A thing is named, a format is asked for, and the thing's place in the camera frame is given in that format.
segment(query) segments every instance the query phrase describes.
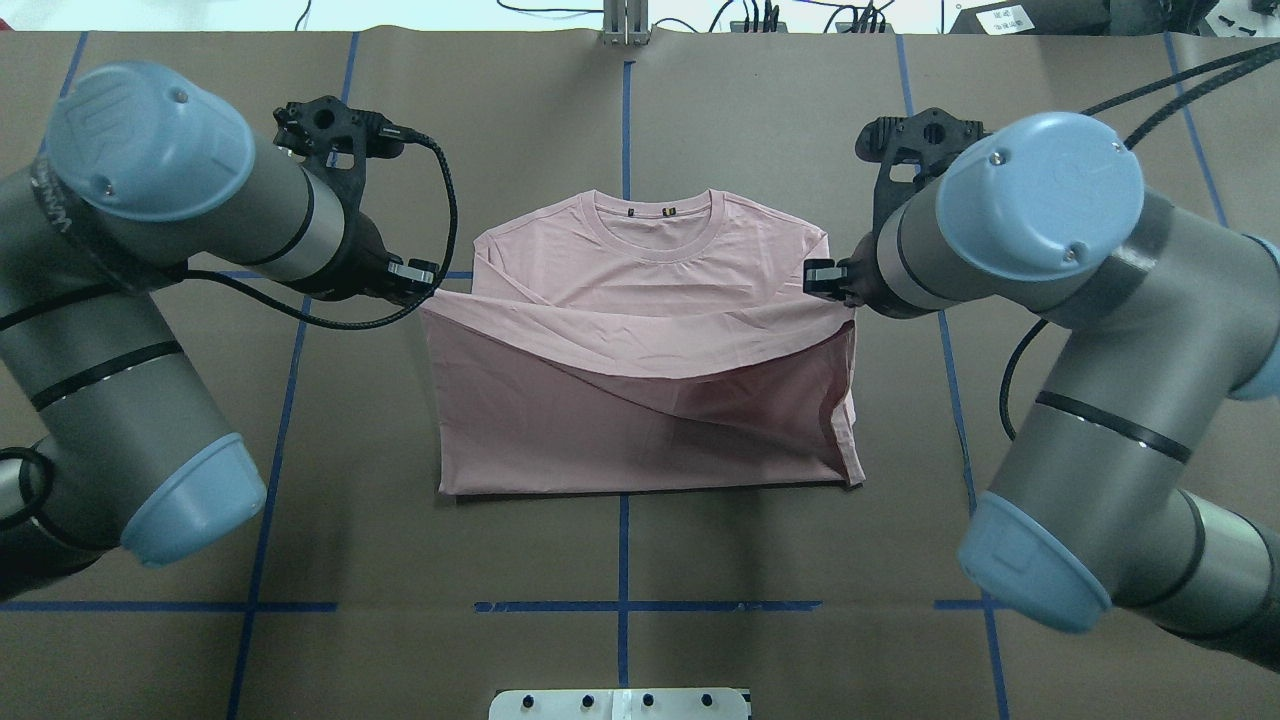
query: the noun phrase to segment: neckline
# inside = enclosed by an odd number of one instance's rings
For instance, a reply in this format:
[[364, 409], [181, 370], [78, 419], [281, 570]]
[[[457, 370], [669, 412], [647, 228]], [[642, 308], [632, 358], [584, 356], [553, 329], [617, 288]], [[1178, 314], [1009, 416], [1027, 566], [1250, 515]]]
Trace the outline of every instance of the neckline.
[[[579, 206], [596, 240], [623, 255], [649, 263], [680, 263], [698, 256], [716, 240], [721, 225], [724, 223], [724, 193], [718, 190], [708, 190], [692, 197], [669, 202], [635, 202], [605, 195], [598, 190], [589, 190], [579, 196]], [[710, 217], [707, 225], [703, 227], [696, 237], [678, 247], [671, 249], [644, 247], [634, 242], [627, 242], [614, 234], [613, 231], [604, 225], [604, 220], [600, 219], [600, 213], [603, 211], [622, 217], [660, 220], [666, 217], [663, 211], [669, 213], [672, 208], [676, 209], [677, 215], [700, 213], [710, 208]]]

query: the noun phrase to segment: blue tape line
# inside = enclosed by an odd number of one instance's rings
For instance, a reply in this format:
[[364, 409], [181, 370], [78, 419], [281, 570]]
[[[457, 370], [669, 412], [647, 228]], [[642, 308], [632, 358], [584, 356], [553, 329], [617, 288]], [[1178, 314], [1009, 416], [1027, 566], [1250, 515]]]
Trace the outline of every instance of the blue tape line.
[[[631, 69], [635, 60], [622, 63], [622, 199], [631, 200]], [[630, 619], [627, 602], [631, 588], [631, 497], [618, 496], [618, 687], [631, 687]]]
[[1000, 637], [996, 634], [996, 609], [993, 598], [982, 593], [982, 618], [987, 624], [987, 653], [991, 655], [991, 680], [996, 685], [996, 708], [1000, 720], [1009, 720], [1009, 692], [1005, 689], [1005, 662], [1000, 659]]
[[[1174, 50], [1174, 36], [1165, 31], [1165, 53], [1169, 55], [1169, 68], [1174, 74], [1180, 73], [1178, 69], [1178, 53]], [[1183, 94], [1183, 83], [1174, 83], [1178, 88], [1178, 95]], [[1204, 158], [1204, 147], [1199, 141], [1199, 132], [1196, 131], [1196, 120], [1192, 118], [1192, 108], [1187, 105], [1183, 108], [1183, 119], [1187, 120], [1187, 132], [1192, 136], [1192, 149], [1196, 151], [1196, 161], [1201, 165], [1201, 174], [1204, 176], [1204, 184], [1208, 186], [1208, 199], [1213, 204], [1213, 214], [1217, 215], [1217, 223], [1224, 228], [1226, 225], [1226, 211], [1222, 210], [1222, 200], [1217, 195], [1217, 183], [1213, 182], [1213, 173], [1208, 169], [1208, 159]]]
[[260, 602], [257, 612], [337, 612], [337, 602]]
[[351, 33], [351, 45], [347, 46], [347, 73], [342, 77], [342, 102], [346, 105], [351, 97], [351, 76], [356, 72], [356, 51], [360, 49], [360, 31]]
[[969, 496], [969, 515], [973, 516], [978, 509], [978, 496], [973, 486], [973, 462], [969, 456], [969, 433], [964, 425], [964, 407], [960, 405], [960, 380], [956, 378], [956, 359], [951, 351], [951, 325], [947, 323], [947, 311], [938, 311], [938, 332], [942, 336], [942, 360], [947, 369], [947, 386], [951, 389], [951, 418], [956, 425], [956, 436], [960, 438], [960, 457], [963, 460], [964, 489]]
[[622, 199], [631, 200], [631, 65], [622, 63]]
[[[351, 33], [347, 50], [347, 70], [342, 81], [342, 101], [351, 96], [351, 78], [356, 69], [356, 51], [360, 47], [360, 32]], [[311, 311], [311, 299], [302, 300], [302, 311]], [[253, 641], [253, 619], [257, 614], [257, 598], [262, 587], [262, 568], [266, 565], [266, 544], [271, 534], [271, 518], [275, 512], [275, 497], [280, 483], [280, 469], [284, 465], [284, 441], [289, 432], [293, 414], [293, 396], [298, 384], [298, 364], [302, 359], [302, 343], [306, 340], [307, 325], [300, 322], [293, 338], [293, 356], [289, 360], [289, 379], [284, 386], [284, 407], [280, 410], [280, 425], [275, 436], [275, 455], [271, 459], [271, 475], [266, 488], [266, 503], [262, 507], [262, 525], [257, 536], [257, 553], [253, 557], [253, 574], [250, 579], [248, 607], [244, 611], [244, 625], [241, 629], [239, 651], [236, 655], [236, 674], [232, 678], [232, 692], [227, 701], [227, 720], [234, 720], [239, 712], [241, 691], [244, 687], [244, 670], [248, 666], [248, 652]]]
[[[67, 77], [63, 78], [63, 88], [58, 91], [59, 99], [67, 97], [67, 94], [72, 91], [72, 82], [76, 79], [76, 73], [79, 70], [79, 60], [84, 55], [86, 42], [88, 42], [88, 31], [82, 32], [79, 40], [76, 41], [76, 50], [72, 53], [72, 61], [67, 67]], [[47, 138], [41, 136], [40, 150], [37, 150], [36, 154], [44, 155], [47, 146]]]
[[906, 69], [906, 44], [901, 35], [893, 36], [897, 42], [897, 74], [902, 78], [902, 100], [906, 104], [906, 114], [915, 114], [915, 104], [911, 101], [911, 79]]
[[[244, 612], [246, 602], [172, 602], [147, 600], [14, 600], [0, 603], [0, 612]], [[264, 602], [259, 612], [337, 612], [337, 602]]]
[[477, 602], [480, 615], [499, 612], [813, 612], [822, 607], [820, 600], [639, 600], [614, 602], [612, 600], [532, 600], [515, 602]]
[[984, 600], [934, 600], [934, 610], [1009, 610], [1009, 606], [983, 593]]
[[[906, 63], [906, 45], [901, 35], [893, 36], [897, 42], [897, 72], [902, 79], [902, 102], [906, 105], [906, 114], [915, 114], [915, 102], [911, 99], [911, 74]], [[960, 438], [960, 455], [964, 460], [964, 484], [969, 500], [969, 515], [978, 507], [977, 495], [973, 486], [973, 464], [969, 456], [969, 433], [965, 432], [964, 407], [960, 405], [960, 382], [956, 378], [955, 354], [951, 351], [951, 327], [947, 324], [946, 311], [938, 313], [938, 333], [942, 336], [942, 360], [947, 369], [947, 386], [951, 391], [951, 414], [956, 425], [956, 434]], [[1000, 720], [1009, 719], [1009, 696], [1005, 691], [1005, 667], [1000, 657], [1000, 638], [996, 634], [996, 615], [988, 602], [989, 596], [983, 593], [983, 620], [987, 625], [987, 653], [991, 657], [991, 676], [996, 685], [996, 706], [1000, 710]]]
[[243, 602], [9, 601], [0, 612], [243, 612]]
[[627, 603], [631, 612], [813, 612], [820, 600], [746, 600], [746, 601], [636, 601]]

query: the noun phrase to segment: light blue joint cap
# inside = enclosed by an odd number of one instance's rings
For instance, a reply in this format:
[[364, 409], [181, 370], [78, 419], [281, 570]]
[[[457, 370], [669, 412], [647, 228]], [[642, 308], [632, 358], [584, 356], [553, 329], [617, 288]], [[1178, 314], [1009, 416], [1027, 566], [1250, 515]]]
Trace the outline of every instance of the light blue joint cap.
[[262, 509], [266, 487], [239, 433], [178, 468], [133, 514], [120, 544], [147, 568], [168, 565], [239, 527]]
[[[1262, 238], [1253, 237], [1252, 234], [1248, 237], [1271, 254], [1276, 269], [1280, 270], [1280, 250]], [[1280, 338], [1271, 346], [1271, 355], [1262, 363], [1262, 368], [1257, 374], [1249, 378], [1249, 382], [1233, 389], [1228, 397], [1231, 400], [1262, 400], [1274, 395], [1280, 395]]]
[[979, 140], [940, 181], [942, 236], [997, 278], [1041, 282], [1098, 266], [1142, 214], [1142, 168], [1114, 129], [1042, 113]]
[[1056, 630], [1085, 633], [1111, 609], [1106, 588], [1070, 550], [991, 492], [978, 497], [960, 568], [997, 600]]
[[58, 101], [47, 128], [58, 177], [131, 220], [195, 218], [253, 169], [253, 133], [225, 100], [155, 63], [110, 63]]

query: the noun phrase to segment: cable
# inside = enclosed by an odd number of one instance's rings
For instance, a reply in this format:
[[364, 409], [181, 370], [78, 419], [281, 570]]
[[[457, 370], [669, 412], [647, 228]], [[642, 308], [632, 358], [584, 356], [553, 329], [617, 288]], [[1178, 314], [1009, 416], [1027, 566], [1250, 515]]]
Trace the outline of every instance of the cable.
[[1166, 102], [1161, 109], [1152, 113], [1146, 122], [1138, 126], [1138, 129], [1129, 133], [1129, 137], [1124, 141], [1125, 147], [1132, 150], [1135, 145], [1138, 145], [1138, 142], [1142, 141], [1142, 138], [1147, 137], [1147, 133], [1156, 129], [1156, 126], [1169, 119], [1178, 110], [1190, 105], [1193, 101], [1213, 92], [1229, 82], [1240, 79], [1253, 70], [1258, 70], [1270, 63], [1280, 60], [1280, 42], [1266, 45], [1262, 50], [1262, 53], [1244, 60], [1239, 65], [1211, 77], [1210, 79]]
[[721, 18], [721, 15], [723, 15], [723, 14], [724, 14], [724, 10], [728, 10], [728, 6], [730, 6], [730, 5], [732, 5], [732, 4], [733, 4], [733, 1], [735, 1], [735, 0], [724, 0], [724, 4], [723, 4], [723, 5], [721, 5], [721, 9], [719, 9], [719, 10], [716, 10], [716, 17], [714, 17], [714, 18], [712, 18], [712, 27], [707, 28], [707, 32], [716, 32], [716, 23], [718, 23], [718, 22], [719, 22], [719, 18]]
[[426, 290], [426, 292], [420, 295], [417, 299], [415, 299], [404, 307], [397, 310], [396, 313], [392, 313], [390, 315], [387, 315], [385, 318], [379, 318], [376, 320], [366, 320], [364, 323], [342, 323], [338, 320], [317, 318], [315, 315], [310, 315], [301, 310], [296, 310], [289, 305], [285, 305], [284, 302], [280, 302], [279, 300], [275, 300], [274, 297], [266, 295], [265, 292], [250, 287], [248, 284], [242, 283], [234, 278], [229, 278], [221, 273], [214, 273], [210, 270], [187, 270], [182, 274], [182, 279], [215, 282], [218, 284], [229, 287], [237, 292], [247, 295], [253, 300], [257, 300], [259, 302], [271, 307], [273, 310], [284, 313], [285, 315], [293, 318], [294, 320], [301, 320], [303, 323], [307, 323], [308, 325], [316, 325], [332, 331], [369, 331], [389, 325], [410, 315], [411, 313], [417, 310], [417, 307], [422, 305], [422, 302], [425, 302], [428, 297], [435, 295], [435, 291], [440, 287], [440, 283], [444, 282], [444, 275], [448, 274], [449, 272], [449, 264], [453, 261], [453, 249], [457, 245], [457, 238], [458, 238], [458, 200], [453, 190], [453, 176], [449, 173], [449, 164], [444, 159], [444, 150], [442, 150], [440, 146], [433, 138], [417, 131], [411, 131], [407, 135], [406, 140], [407, 142], [413, 142], [429, 149], [431, 152], [435, 154], [435, 159], [440, 163], [440, 176], [444, 178], [444, 192], [445, 195], [448, 195], [449, 199], [449, 237], [448, 242], [444, 246], [444, 259], [440, 261], [440, 269], [438, 270], [435, 279], [431, 282], [431, 286]]
[[1018, 433], [1014, 430], [1014, 423], [1009, 419], [1009, 388], [1014, 384], [1014, 370], [1018, 369], [1018, 361], [1023, 359], [1023, 352], [1027, 352], [1032, 341], [1036, 340], [1036, 336], [1046, 325], [1048, 325], [1048, 320], [1036, 320], [1036, 324], [1032, 325], [1032, 329], [1027, 331], [1023, 340], [1018, 342], [1018, 347], [1014, 348], [1012, 355], [1009, 356], [1009, 363], [1005, 364], [1005, 375], [1000, 378], [1000, 424], [1005, 428], [1005, 434], [1009, 436], [1009, 439], [1018, 437]]
[[840, 13], [842, 13], [845, 10], [852, 10], [854, 12], [854, 22], [858, 22], [858, 8], [855, 5], [840, 5], [840, 6], [836, 8], [836, 12], [832, 13], [829, 18], [827, 18], [827, 24], [822, 26], [822, 32], [826, 33], [827, 31], [829, 31], [831, 29], [831, 24], [836, 22], [836, 17], [840, 15]]
[[[1187, 92], [1183, 92], [1181, 95], [1170, 100], [1169, 102], [1162, 105], [1158, 110], [1152, 113], [1151, 117], [1148, 117], [1140, 126], [1138, 126], [1138, 129], [1133, 131], [1129, 135], [1129, 137], [1125, 138], [1124, 141], [1125, 147], [1133, 150], [1139, 142], [1142, 142], [1144, 137], [1147, 137], [1147, 135], [1151, 133], [1151, 131], [1156, 129], [1156, 126], [1167, 120], [1178, 110], [1181, 110], [1187, 105], [1208, 95], [1210, 92], [1213, 92], [1215, 90], [1219, 90], [1226, 83], [1240, 79], [1242, 77], [1275, 60], [1280, 60], [1280, 42], [1272, 42], [1270, 45], [1263, 45], [1262, 47], [1254, 47], [1252, 50], [1236, 53], [1235, 55], [1229, 55], [1226, 58], [1220, 58], [1217, 60], [1203, 63], [1188, 70], [1172, 74], [1165, 79], [1144, 85], [1137, 90], [1125, 92], [1123, 95], [1117, 95], [1111, 100], [1100, 102], [1084, 110], [1082, 114], [1093, 115], [1101, 113], [1102, 110], [1115, 108], [1116, 105], [1120, 105], [1123, 102], [1128, 102], [1137, 97], [1149, 95], [1151, 92], [1181, 82], [1187, 78], [1192, 78], [1203, 74], [1206, 72], [1216, 70], [1219, 68], [1236, 63], [1234, 68], [1224, 70], [1211, 77], [1210, 79], [1197, 85], [1196, 87], [1188, 90]], [[1036, 336], [1038, 336], [1039, 332], [1044, 329], [1044, 324], [1046, 324], [1044, 320], [1037, 320], [1036, 324], [1032, 325], [1032, 329], [1028, 331], [1025, 336], [1023, 336], [1021, 342], [1019, 342], [1018, 347], [1014, 348], [1012, 355], [1009, 356], [1009, 363], [1005, 365], [1005, 375], [1000, 382], [1000, 424], [1004, 425], [1005, 434], [1009, 436], [1009, 439], [1014, 439], [1016, 437], [1012, 423], [1010, 423], [1009, 420], [1009, 388], [1014, 380], [1014, 370], [1018, 368], [1018, 361], [1021, 360], [1023, 352], [1032, 343], [1032, 341], [1036, 340]]]
[[1147, 83], [1147, 85], [1144, 85], [1144, 86], [1142, 86], [1142, 87], [1139, 87], [1137, 90], [1132, 90], [1132, 91], [1125, 92], [1123, 95], [1117, 95], [1117, 96], [1112, 97], [1111, 100], [1106, 100], [1103, 102], [1098, 102], [1097, 105], [1094, 105], [1094, 106], [1092, 106], [1092, 108], [1089, 108], [1087, 110], [1082, 110], [1080, 114], [1082, 115], [1096, 115], [1096, 114], [1098, 114], [1098, 113], [1101, 113], [1103, 110], [1110, 110], [1111, 108], [1115, 108], [1116, 105], [1123, 105], [1123, 104], [1125, 104], [1125, 102], [1128, 102], [1130, 100], [1137, 100], [1138, 97], [1142, 97], [1144, 95], [1151, 95], [1152, 92], [1156, 92], [1157, 90], [1161, 90], [1164, 87], [1169, 87], [1170, 85], [1179, 83], [1179, 82], [1181, 82], [1184, 79], [1189, 79], [1189, 78], [1193, 78], [1196, 76], [1204, 74], [1204, 73], [1207, 73], [1210, 70], [1216, 70], [1219, 68], [1225, 68], [1228, 65], [1234, 65], [1236, 63], [1248, 60], [1249, 58], [1252, 58], [1252, 56], [1254, 56], [1254, 55], [1257, 55], [1257, 54], [1260, 54], [1260, 53], [1262, 53], [1265, 50], [1275, 47], [1276, 45], [1280, 45], [1280, 42], [1272, 42], [1271, 45], [1263, 45], [1261, 47], [1253, 47], [1253, 49], [1249, 49], [1249, 50], [1244, 50], [1242, 53], [1236, 53], [1234, 55], [1228, 55], [1225, 58], [1219, 58], [1217, 60], [1212, 60], [1212, 61], [1208, 61], [1208, 63], [1203, 63], [1203, 64], [1196, 65], [1194, 68], [1183, 70], [1183, 72], [1180, 72], [1178, 74], [1169, 76], [1169, 77], [1166, 77], [1164, 79], [1158, 79], [1158, 81], [1152, 82], [1152, 83]]
[[653, 23], [653, 27], [658, 27], [662, 23], [680, 23], [680, 24], [687, 27], [689, 29], [691, 29], [694, 32], [698, 32], [698, 28], [695, 28], [694, 26], [686, 23], [685, 20], [682, 20], [680, 18], [662, 18], [660, 20]]
[[602, 14], [603, 15], [604, 14], [604, 9], [603, 8], [599, 8], [599, 9], [591, 9], [591, 8], [516, 8], [515, 5], [508, 5], [508, 4], [503, 3], [502, 0], [494, 0], [494, 1], [498, 3], [499, 6], [506, 8], [508, 10], [515, 10], [517, 13], [530, 13], [530, 14], [532, 14], [532, 13], [581, 13], [584, 15], [586, 15], [586, 14]]
[[298, 32], [298, 28], [302, 27], [302, 20], [307, 19], [307, 15], [310, 14], [311, 14], [311, 0], [307, 0], [307, 8], [302, 10], [301, 15], [298, 15], [298, 22], [293, 23], [293, 32]]

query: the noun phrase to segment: pink t-shirt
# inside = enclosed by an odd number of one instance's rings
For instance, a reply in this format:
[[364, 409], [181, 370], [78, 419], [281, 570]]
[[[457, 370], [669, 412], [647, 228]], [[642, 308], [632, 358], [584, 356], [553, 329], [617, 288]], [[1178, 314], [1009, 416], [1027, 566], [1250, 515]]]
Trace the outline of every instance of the pink t-shirt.
[[722, 191], [588, 191], [485, 232], [424, 307], [452, 495], [863, 479], [819, 228]]

